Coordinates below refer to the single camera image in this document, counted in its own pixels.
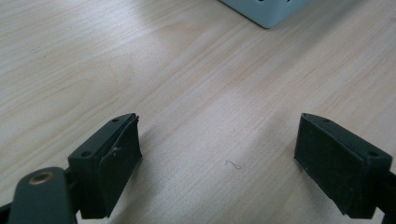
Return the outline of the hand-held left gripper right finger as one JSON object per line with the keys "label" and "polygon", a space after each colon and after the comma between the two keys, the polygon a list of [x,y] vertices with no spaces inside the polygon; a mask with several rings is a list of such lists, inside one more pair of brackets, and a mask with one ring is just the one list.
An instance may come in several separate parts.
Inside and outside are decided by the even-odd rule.
{"label": "hand-held left gripper right finger", "polygon": [[303,113],[294,159],[342,214],[393,218],[392,157],[335,122]]}

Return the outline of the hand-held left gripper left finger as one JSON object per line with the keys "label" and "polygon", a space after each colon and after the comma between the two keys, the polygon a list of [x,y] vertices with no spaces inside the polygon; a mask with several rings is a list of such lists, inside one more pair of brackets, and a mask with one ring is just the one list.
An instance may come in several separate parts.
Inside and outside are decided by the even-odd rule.
{"label": "hand-held left gripper left finger", "polygon": [[142,158],[138,116],[114,118],[69,157],[69,171],[78,182],[78,210],[84,219],[111,215],[134,168]]}

